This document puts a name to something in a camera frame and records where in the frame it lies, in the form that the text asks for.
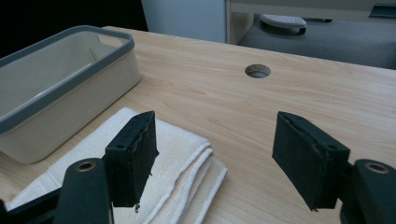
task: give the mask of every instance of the wooden table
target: wooden table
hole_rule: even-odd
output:
[[[338,223],[336,210],[310,212],[271,158],[276,113],[311,120],[349,147],[350,162],[396,167],[396,72],[169,35],[134,36],[142,80],[41,162],[0,155],[0,198],[9,201],[119,109],[155,110],[158,119],[209,139],[229,168],[207,223]],[[252,78],[245,68],[272,73]]]

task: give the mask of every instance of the gray fabric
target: gray fabric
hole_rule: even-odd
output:
[[[396,23],[305,20],[306,33],[298,35],[256,15],[238,45],[396,70]]]

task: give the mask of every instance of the white wall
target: white wall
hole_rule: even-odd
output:
[[[225,0],[143,0],[148,30],[226,42]]]

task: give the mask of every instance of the beige plastic bin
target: beige plastic bin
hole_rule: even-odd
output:
[[[125,33],[78,26],[0,60],[0,150],[47,157],[140,80]]]

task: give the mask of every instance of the folded towel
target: folded towel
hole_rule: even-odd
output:
[[[47,172],[11,201],[8,208],[15,208],[59,188],[63,183],[65,170],[75,161],[103,157],[108,143],[136,114],[130,108],[121,109],[52,164]],[[140,200],[139,212],[135,213],[133,208],[115,208],[115,221],[178,223],[183,217],[185,220],[202,221],[227,169],[211,156],[213,150],[203,137],[158,119],[156,119],[156,132],[160,156],[151,169],[152,176],[148,178]],[[212,169],[212,163],[218,164],[218,167],[209,171]],[[199,205],[193,215],[189,215],[186,208],[192,207],[191,202],[195,201],[204,204]]]

